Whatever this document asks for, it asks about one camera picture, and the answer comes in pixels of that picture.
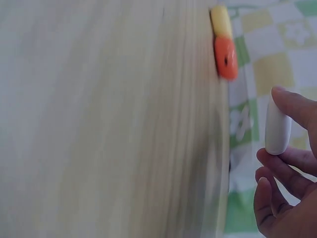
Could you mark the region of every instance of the wooden board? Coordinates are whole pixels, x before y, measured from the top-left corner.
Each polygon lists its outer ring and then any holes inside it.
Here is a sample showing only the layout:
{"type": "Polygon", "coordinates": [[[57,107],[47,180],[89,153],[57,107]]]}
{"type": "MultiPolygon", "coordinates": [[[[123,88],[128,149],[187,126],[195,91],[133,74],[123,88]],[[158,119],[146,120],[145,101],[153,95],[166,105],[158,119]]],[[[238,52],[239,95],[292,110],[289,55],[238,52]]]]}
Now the wooden board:
{"type": "Polygon", "coordinates": [[[1,237],[220,237],[229,121],[215,3],[28,4],[0,30],[12,92],[0,108],[1,237]]]}

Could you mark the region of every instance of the checkered fabric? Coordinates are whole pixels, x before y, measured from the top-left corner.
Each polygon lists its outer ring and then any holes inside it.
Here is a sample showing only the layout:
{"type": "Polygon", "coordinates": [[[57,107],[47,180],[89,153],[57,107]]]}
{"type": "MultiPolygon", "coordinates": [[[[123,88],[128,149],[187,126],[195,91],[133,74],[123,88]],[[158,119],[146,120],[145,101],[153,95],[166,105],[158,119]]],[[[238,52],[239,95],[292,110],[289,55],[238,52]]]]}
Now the checkered fabric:
{"type": "MultiPolygon", "coordinates": [[[[261,166],[256,152],[264,147],[270,90],[280,85],[317,100],[317,1],[224,3],[231,16],[239,62],[238,79],[229,84],[231,172],[225,237],[258,238],[262,236],[253,212],[254,175],[261,166]]],[[[290,145],[310,148],[307,132],[295,122],[290,145]]],[[[291,204],[298,203],[285,188],[280,189],[291,204]]]]}

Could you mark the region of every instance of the white object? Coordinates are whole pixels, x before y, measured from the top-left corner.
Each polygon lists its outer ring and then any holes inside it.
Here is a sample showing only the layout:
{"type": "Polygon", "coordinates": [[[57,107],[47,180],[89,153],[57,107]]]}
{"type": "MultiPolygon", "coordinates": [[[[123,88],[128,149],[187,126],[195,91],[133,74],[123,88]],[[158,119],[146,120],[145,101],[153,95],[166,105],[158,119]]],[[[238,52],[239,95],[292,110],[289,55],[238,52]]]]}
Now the white object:
{"type": "Polygon", "coordinates": [[[265,124],[265,150],[271,155],[282,154],[288,145],[292,119],[282,113],[272,96],[267,105],[265,124]]]}

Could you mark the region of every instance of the yellow square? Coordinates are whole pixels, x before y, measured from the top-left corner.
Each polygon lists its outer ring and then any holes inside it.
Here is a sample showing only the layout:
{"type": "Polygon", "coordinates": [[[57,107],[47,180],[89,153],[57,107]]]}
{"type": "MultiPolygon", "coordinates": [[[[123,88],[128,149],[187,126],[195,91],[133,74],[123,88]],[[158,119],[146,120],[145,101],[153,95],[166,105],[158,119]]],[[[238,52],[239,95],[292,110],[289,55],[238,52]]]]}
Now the yellow square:
{"type": "Polygon", "coordinates": [[[308,99],[317,101],[317,87],[301,88],[301,94],[308,99]]]}
{"type": "Polygon", "coordinates": [[[241,17],[244,33],[273,24],[273,19],[267,9],[246,14],[241,17]]]}
{"type": "Polygon", "coordinates": [[[302,136],[291,138],[289,145],[292,147],[295,147],[297,149],[306,150],[307,145],[306,141],[308,138],[307,132],[304,132],[302,136]]]}
{"type": "Polygon", "coordinates": [[[257,96],[269,94],[274,85],[293,87],[294,76],[286,53],[277,53],[253,63],[257,96]]]}

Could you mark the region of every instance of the orange button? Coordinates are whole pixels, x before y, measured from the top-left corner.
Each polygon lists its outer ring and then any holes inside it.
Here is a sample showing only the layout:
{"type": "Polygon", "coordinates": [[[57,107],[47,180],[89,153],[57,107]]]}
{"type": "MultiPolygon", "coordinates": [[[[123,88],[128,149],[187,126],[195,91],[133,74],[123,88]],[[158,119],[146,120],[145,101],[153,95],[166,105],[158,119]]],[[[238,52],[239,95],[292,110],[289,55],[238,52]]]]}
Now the orange button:
{"type": "Polygon", "coordinates": [[[220,76],[229,80],[236,79],[238,76],[238,60],[233,41],[226,37],[216,37],[214,52],[220,76]]]}

